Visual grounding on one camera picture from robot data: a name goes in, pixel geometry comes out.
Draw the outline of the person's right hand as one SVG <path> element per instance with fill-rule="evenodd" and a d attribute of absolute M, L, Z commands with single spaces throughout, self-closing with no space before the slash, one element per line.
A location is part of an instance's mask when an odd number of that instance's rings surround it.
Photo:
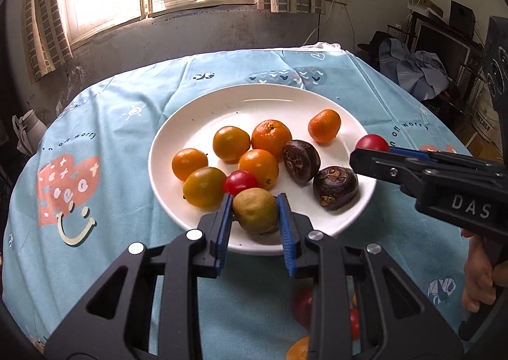
<path fill-rule="evenodd" d="M 468 258 L 464 264 L 465 286 L 462 306 L 476 313 L 480 304 L 493 305 L 496 299 L 495 285 L 507 287 L 507 262 L 492 267 L 486 255 L 482 238 L 462 229 L 461 235 L 469 239 Z"/>

